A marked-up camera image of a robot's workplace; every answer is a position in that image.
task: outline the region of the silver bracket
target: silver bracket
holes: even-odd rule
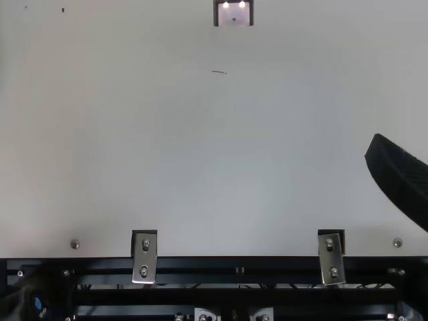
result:
[[[154,284],[158,256],[157,239],[157,234],[135,234],[132,283]]]
[[[248,312],[250,321],[274,321],[274,308],[262,308]]]
[[[205,308],[195,308],[195,321],[221,321],[220,314]]]
[[[339,234],[318,236],[322,283],[326,286],[346,283]]]

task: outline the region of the black metal frame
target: black metal frame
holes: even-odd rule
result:
[[[131,284],[132,258],[4,259],[0,289],[37,275],[60,276],[76,320],[173,320],[195,306],[231,311],[273,306],[276,321],[332,318],[385,320],[403,315],[403,302],[428,320],[428,257],[344,257],[349,284],[391,284],[394,289],[275,289],[276,284],[321,284],[319,257],[158,257],[158,284],[266,284],[263,289],[78,290],[78,284]]]

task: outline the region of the black rubber object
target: black rubber object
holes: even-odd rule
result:
[[[375,134],[365,157],[382,192],[428,232],[428,166],[381,134]]]

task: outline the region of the black bar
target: black bar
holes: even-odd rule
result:
[[[274,306],[275,321],[280,320],[386,320],[394,314],[393,304],[313,304]]]
[[[75,306],[396,304],[395,289],[135,289],[76,291]]]
[[[428,257],[350,257],[344,256],[346,270],[378,271],[387,268],[428,270]],[[61,265],[82,270],[127,270],[132,269],[131,257],[111,258],[64,258],[64,259],[7,259],[8,270],[18,270],[23,265]],[[218,269],[265,269],[265,270],[319,270],[318,256],[286,257],[158,257],[157,272],[174,270]]]
[[[7,290],[7,262],[5,259],[0,259],[0,297]]]
[[[9,285],[17,271],[48,268],[74,270],[79,284],[131,284],[132,258],[8,259]],[[344,257],[349,284],[396,284],[408,276],[428,272],[426,257]],[[405,276],[389,274],[389,268],[405,270]],[[156,282],[191,283],[297,283],[320,284],[318,257],[158,257]]]

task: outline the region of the bolt head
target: bolt head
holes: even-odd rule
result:
[[[337,269],[334,266],[330,269],[330,275],[334,279],[337,278],[338,272],[337,272]]]
[[[146,266],[141,267],[141,269],[140,269],[140,275],[141,275],[142,278],[147,278],[148,268]]]
[[[393,243],[395,247],[401,247],[403,245],[403,240],[400,237],[396,237]]]
[[[80,246],[80,242],[78,239],[72,239],[70,241],[70,246],[72,247],[72,249],[78,249]]]

